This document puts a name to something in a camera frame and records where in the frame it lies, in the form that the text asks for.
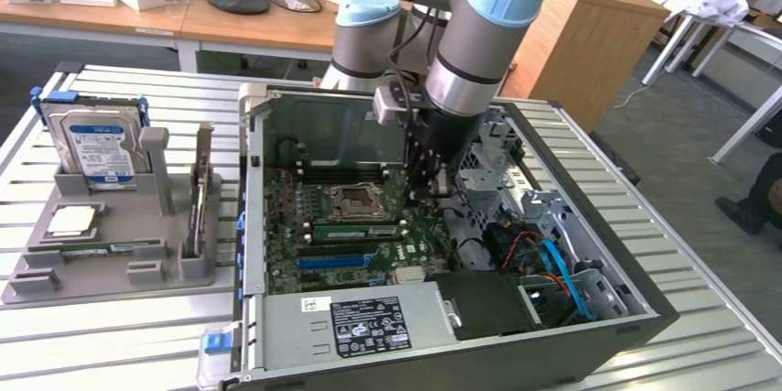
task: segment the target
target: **motherboard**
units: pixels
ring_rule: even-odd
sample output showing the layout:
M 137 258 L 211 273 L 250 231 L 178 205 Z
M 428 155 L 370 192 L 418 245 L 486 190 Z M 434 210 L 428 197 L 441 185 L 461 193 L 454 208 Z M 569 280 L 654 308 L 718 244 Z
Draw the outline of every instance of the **motherboard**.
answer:
M 271 294 L 422 282 L 457 253 L 442 210 L 402 206 L 402 168 L 270 168 Z

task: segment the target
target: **hard drive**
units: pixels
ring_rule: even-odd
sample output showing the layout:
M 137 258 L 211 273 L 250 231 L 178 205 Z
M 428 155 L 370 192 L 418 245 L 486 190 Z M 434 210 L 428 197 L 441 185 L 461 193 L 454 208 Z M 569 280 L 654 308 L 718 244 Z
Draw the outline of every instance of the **hard drive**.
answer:
M 153 171 L 141 146 L 147 100 L 79 96 L 45 98 L 41 109 L 61 155 L 63 172 L 85 174 L 94 190 L 137 187 L 137 174 Z

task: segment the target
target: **monitor stand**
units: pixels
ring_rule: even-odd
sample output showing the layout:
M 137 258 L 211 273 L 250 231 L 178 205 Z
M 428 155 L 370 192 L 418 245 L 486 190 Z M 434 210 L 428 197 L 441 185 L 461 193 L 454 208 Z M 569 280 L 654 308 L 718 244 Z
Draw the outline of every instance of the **monitor stand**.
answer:
M 210 3 L 227 13 L 246 16 L 269 10 L 269 0 L 210 0 Z

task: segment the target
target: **gray component holder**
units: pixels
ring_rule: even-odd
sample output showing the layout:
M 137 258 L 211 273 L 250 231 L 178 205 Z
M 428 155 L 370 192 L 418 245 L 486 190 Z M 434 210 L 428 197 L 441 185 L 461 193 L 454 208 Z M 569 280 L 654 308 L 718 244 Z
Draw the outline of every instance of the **gray component holder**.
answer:
M 191 176 L 167 175 L 166 139 L 154 131 L 153 135 L 158 136 L 158 144 L 155 139 L 149 144 L 153 163 L 165 172 L 157 176 L 137 174 L 137 190 L 91 191 L 83 175 L 55 175 L 57 188 L 3 292 L 6 304 L 199 287 L 214 282 L 223 180 L 219 174 L 211 174 L 202 256 L 182 258 L 190 229 Z M 169 200 L 159 197 L 159 188 L 170 189 Z M 173 214 L 162 215 L 162 204 L 169 201 Z M 58 207 L 86 204 L 106 206 L 95 213 L 95 237 L 47 240 Z M 85 254 L 94 250 L 93 254 L 74 256 L 85 249 Z

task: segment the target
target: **metal slatted table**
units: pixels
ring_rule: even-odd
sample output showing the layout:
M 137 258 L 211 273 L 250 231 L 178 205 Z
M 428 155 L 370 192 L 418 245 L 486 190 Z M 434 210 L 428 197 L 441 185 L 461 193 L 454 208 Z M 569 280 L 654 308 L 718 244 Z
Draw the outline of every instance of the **metal slatted table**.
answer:
M 187 172 L 201 121 L 215 123 L 213 162 L 225 178 L 214 285 L 98 302 L 0 305 L 0 389 L 114 390 L 197 387 L 199 336 L 231 318 L 239 187 L 241 77 L 87 66 L 67 79 L 79 92 L 145 93 L 153 125 L 169 128 L 170 172 Z M 302 85 L 294 81 L 275 81 Z M 628 248 L 681 313 L 648 344 L 561 389 L 782 389 L 782 349 L 682 238 L 628 183 L 573 119 L 549 103 L 518 106 Z M 552 187 L 532 152 L 525 161 Z M 0 288 L 21 257 L 59 159 L 31 110 L 0 148 Z

